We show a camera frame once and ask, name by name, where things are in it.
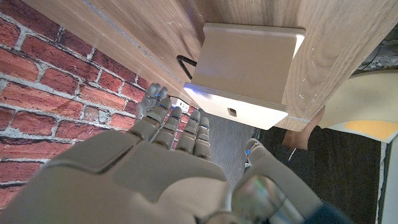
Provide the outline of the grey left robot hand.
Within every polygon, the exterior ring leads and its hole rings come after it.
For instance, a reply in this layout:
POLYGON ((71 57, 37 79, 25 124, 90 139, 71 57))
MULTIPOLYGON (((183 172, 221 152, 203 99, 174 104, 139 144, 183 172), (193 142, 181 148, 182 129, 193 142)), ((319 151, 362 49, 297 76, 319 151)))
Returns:
POLYGON ((167 97, 168 89, 158 83, 151 83, 144 94, 141 102, 136 105, 135 119, 141 120, 148 112, 152 111, 155 105, 158 105, 167 97))

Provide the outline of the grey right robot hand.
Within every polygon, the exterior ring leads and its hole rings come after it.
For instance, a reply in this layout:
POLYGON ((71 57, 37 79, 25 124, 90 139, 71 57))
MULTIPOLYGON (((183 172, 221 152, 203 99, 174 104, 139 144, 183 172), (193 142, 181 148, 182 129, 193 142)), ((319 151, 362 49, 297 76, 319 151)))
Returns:
POLYGON ((198 111, 172 145, 182 110, 163 99, 128 131, 106 131, 48 161, 2 223, 348 223, 258 140, 230 189, 198 111))

